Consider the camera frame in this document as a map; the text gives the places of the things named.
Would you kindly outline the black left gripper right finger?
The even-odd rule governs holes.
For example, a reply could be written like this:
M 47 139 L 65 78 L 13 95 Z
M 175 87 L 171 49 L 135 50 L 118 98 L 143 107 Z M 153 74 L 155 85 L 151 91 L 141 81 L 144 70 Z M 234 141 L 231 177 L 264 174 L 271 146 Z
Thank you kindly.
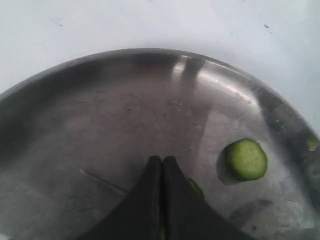
M 163 160 L 167 240 L 251 240 L 230 225 L 193 189 L 175 157 Z

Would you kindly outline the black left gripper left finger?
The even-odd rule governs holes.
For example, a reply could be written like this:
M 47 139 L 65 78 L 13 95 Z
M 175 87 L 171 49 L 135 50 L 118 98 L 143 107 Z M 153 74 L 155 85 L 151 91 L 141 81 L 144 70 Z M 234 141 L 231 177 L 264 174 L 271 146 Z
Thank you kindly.
M 79 240 L 159 240 L 162 160 L 151 156 L 141 179 L 125 199 Z

